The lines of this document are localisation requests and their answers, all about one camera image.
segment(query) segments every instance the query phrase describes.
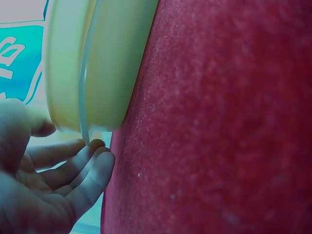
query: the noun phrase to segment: yellow plastic lid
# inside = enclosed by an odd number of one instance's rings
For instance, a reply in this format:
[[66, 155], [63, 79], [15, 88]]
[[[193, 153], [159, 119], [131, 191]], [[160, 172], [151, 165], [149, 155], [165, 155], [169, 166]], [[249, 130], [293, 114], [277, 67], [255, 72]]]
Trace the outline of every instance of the yellow plastic lid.
[[63, 132], [118, 129], [126, 115], [158, 0], [50, 1], [44, 78]]

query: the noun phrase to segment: human hand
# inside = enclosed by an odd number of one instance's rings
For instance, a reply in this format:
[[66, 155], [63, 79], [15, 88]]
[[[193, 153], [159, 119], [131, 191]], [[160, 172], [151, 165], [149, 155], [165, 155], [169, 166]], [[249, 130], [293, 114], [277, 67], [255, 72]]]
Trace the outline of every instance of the human hand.
[[115, 157], [101, 140], [27, 147], [55, 130], [20, 101], [0, 101], [0, 233], [69, 233], [106, 188]]

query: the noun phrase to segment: white lettering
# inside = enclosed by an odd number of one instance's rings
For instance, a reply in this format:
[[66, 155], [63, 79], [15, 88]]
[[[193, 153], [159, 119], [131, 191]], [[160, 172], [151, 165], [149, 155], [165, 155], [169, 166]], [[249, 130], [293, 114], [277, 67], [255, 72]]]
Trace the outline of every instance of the white lettering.
[[0, 93], [0, 100], [5, 100], [5, 99], [6, 99], [5, 92], [4, 93]]
[[0, 68], [0, 77], [6, 78], [6, 79], [12, 79], [13, 72], [7, 69]]
[[[2, 42], [0, 42], [0, 50], [6, 45], [11, 44], [8, 48], [3, 50], [0, 53], [0, 63], [9, 67], [14, 62], [16, 57], [25, 49], [25, 46], [22, 44], [14, 44], [16, 42], [16, 38], [7, 37]], [[5, 57], [4, 55], [9, 51], [15, 50], [9, 57]]]

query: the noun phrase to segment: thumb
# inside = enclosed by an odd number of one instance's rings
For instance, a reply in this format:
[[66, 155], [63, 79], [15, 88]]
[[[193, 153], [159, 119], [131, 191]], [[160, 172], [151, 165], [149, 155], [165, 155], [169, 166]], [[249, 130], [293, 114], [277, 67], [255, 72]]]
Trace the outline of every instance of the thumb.
[[0, 101], [0, 170], [15, 174], [30, 136], [44, 137], [55, 130], [39, 110], [16, 99]]

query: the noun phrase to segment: red fabric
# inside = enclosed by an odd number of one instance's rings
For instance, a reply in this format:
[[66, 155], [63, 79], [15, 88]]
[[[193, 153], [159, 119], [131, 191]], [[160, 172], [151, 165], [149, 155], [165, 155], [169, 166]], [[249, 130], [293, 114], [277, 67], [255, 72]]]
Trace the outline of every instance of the red fabric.
[[312, 1], [160, 0], [103, 234], [312, 233]]

